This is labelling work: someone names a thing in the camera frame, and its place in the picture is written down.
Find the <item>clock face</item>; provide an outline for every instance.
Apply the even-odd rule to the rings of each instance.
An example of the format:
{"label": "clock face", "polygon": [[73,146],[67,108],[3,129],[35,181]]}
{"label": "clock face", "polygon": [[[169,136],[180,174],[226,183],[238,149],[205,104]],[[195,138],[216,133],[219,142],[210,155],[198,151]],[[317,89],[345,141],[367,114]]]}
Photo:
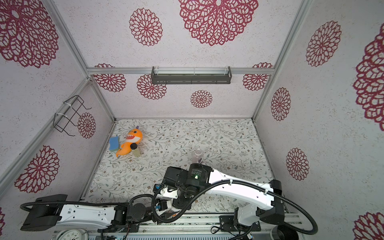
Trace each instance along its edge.
{"label": "clock face", "polygon": [[69,230],[62,234],[58,240],[81,240],[81,233],[78,230]]}

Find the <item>bottle cap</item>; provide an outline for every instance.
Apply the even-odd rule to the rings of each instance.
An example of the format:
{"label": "bottle cap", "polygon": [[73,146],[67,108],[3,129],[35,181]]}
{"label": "bottle cap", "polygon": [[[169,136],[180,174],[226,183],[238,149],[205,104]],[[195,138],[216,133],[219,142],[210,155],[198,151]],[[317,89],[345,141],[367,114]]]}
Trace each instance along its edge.
{"label": "bottle cap", "polygon": [[137,148],[137,144],[136,144],[136,143],[132,143],[132,144],[131,144],[131,149],[134,150],[134,149],[136,149],[136,148]]}

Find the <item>blue sponge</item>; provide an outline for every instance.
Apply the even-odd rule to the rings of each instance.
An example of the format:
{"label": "blue sponge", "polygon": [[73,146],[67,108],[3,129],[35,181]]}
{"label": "blue sponge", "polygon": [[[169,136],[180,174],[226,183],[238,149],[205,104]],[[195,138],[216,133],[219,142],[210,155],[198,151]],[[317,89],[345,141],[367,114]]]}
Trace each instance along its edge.
{"label": "blue sponge", "polygon": [[111,152],[116,152],[119,149],[120,149],[119,136],[111,137],[109,139],[109,150]]}

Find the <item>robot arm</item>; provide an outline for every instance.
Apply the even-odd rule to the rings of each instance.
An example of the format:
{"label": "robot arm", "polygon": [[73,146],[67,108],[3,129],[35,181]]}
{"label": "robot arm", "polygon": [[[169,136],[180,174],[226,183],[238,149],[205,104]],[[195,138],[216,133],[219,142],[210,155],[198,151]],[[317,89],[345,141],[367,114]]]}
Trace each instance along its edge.
{"label": "robot arm", "polygon": [[[235,211],[237,217],[237,219],[234,219],[235,222],[237,221],[243,226],[250,226],[259,220],[275,225],[284,223],[283,203],[266,194],[267,192],[274,192],[281,195],[280,181],[272,180],[269,183],[245,181],[201,164],[191,164],[189,171],[177,167],[168,167],[162,182],[167,190],[163,189],[158,197],[172,198],[172,206],[182,209],[191,197],[211,184],[222,180],[230,180],[230,182],[214,187],[208,190],[206,194],[225,195],[250,203]],[[234,180],[259,186],[265,191],[261,192],[245,185],[232,184]]]}
{"label": "robot arm", "polygon": [[[229,180],[229,182],[212,187],[207,191],[212,184],[217,184],[222,180],[227,182]],[[243,184],[253,184],[261,188],[257,190]],[[160,185],[154,186],[154,192],[158,193],[156,198],[163,198],[163,200],[156,200],[155,213],[156,215],[164,213],[165,218],[167,218],[166,212],[171,210],[172,215],[179,209],[185,208],[193,197],[206,191],[207,194],[225,195],[250,203],[235,211],[233,221],[242,228],[251,226],[259,220],[275,225],[284,223],[284,207],[281,200],[267,194],[267,192],[274,192],[281,195],[281,183],[277,180],[269,183],[244,181],[209,166],[191,164],[189,170],[168,167],[161,185],[161,187]],[[126,202],[112,203],[110,205],[117,206],[107,207],[103,204],[64,202],[65,199],[66,195],[59,194],[39,198],[35,203],[23,204],[22,209],[29,211],[29,214],[21,230],[42,231],[55,225],[65,225],[95,227],[113,232],[121,230],[128,223],[135,224],[152,219],[152,214],[154,214],[151,207],[145,207],[141,203],[135,205]],[[28,205],[33,207],[26,209],[25,206]]]}

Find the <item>floral tabletop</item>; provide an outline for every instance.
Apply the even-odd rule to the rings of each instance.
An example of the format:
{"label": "floral tabletop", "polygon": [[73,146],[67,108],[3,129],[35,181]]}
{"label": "floral tabletop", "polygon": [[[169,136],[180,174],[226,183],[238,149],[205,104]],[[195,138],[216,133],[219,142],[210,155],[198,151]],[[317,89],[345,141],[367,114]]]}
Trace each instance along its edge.
{"label": "floral tabletop", "polygon": [[[153,194],[169,166],[188,170],[192,151],[204,152],[203,164],[228,175],[254,182],[269,182],[272,173],[250,119],[124,119],[113,136],[120,144],[127,133],[139,126],[144,138],[142,155],[116,157],[107,150],[86,196],[89,202],[125,202],[135,195]],[[141,199],[149,203],[150,199]],[[243,201],[204,194],[190,212],[233,212]]]}

